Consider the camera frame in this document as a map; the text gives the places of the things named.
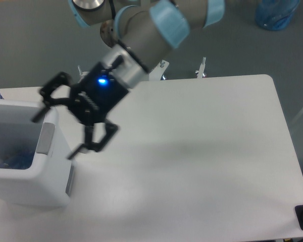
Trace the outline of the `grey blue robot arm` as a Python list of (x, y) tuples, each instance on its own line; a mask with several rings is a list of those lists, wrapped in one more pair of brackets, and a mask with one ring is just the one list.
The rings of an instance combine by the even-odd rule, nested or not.
[(42, 109), (32, 118), (41, 120), (52, 107), (63, 105), (84, 126), (83, 142), (69, 155), (101, 151), (117, 132), (108, 113), (193, 29), (220, 21), (224, 1), (155, 1), (148, 6), (136, 2), (70, 1), (81, 24), (113, 21), (116, 43), (79, 82), (60, 72), (39, 90)]

